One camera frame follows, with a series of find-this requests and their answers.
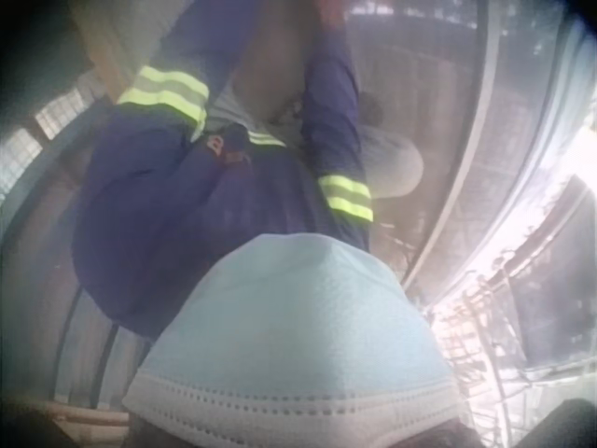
jacket sleeve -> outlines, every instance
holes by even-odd
[[[162,279],[160,266],[177,266],[181,259],[172,255],[153,267],[149,261],[163,245],[184,245],[173,228],[205,200],[219,175],[215,156],[191,150],[191,140],[201,134],[205,111],[240,59],[259,4],[193,2],[99,136],[79,196],[74,263],[100,308],[139,333],[155,336],[167,321],[161,316],[181,305],[174,293],[161,294],[172,302],[167,310],[147,295],[157,286],[177,291],[187,267]]]
[[[302,134],[308,162],[340,222],[373,220],[357,130],[358,93],[342,30],[324,31],[307,67]]]

worker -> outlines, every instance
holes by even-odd
[[[194,1],[90,163],[76,272],[153,343],[124,405],[163,446],[466,446],[430,328],[368,253],[343,2],[316,0],[302,152],[243,116],[210,124],[260,3]]]

